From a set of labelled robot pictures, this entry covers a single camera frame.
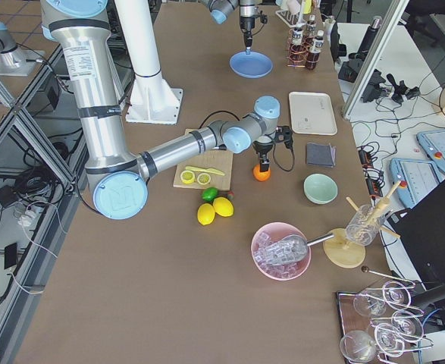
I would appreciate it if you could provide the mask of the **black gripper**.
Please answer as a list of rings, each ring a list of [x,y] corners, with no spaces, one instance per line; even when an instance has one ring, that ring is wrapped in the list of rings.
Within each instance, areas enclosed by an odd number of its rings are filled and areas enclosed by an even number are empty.
[[[276,127],[274,132],[264,134],[252,144],[258,156],[260,171],[269,171],[268,153],[277,143],[284,143],[285,147],[293,153],[293,131],[289,126]]]
[[[252,30],[255,27],[255,21],[259,19],[262,24],[267,23],[267,16],[259,9],[258,5],[240,5],[240,29],[243,32],[246,54],[252,50]]]

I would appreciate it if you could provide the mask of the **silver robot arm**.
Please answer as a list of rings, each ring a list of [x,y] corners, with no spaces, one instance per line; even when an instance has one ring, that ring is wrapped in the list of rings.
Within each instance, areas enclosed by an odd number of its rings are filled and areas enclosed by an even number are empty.
[[[235,11],[239,11],[239,26],[243,34],[246,54],[252,51],[253,29],[255,22],[260,20],[262,25],[268,22],[268,17],[259,9],[261,1],[253,0],[201,0],[201,3],[209,10],[212,19],[217,24],[222,24]]]
[[[182,92],[161,75],[149,5],[115,4],[135,73],[129,118],[174,124]],[[139,155],[125,142],[120,94],[107,41],[111,34],[104,1],[44,1],[42,28],[60,43],[67,64],[89,160],[86,175],[94,206],[114,220],[137,214],[148,198],[147,183],[158,172],[217,146],[239,153],[273,134],[280,103],[261,96],[241,121],[215,121]]]

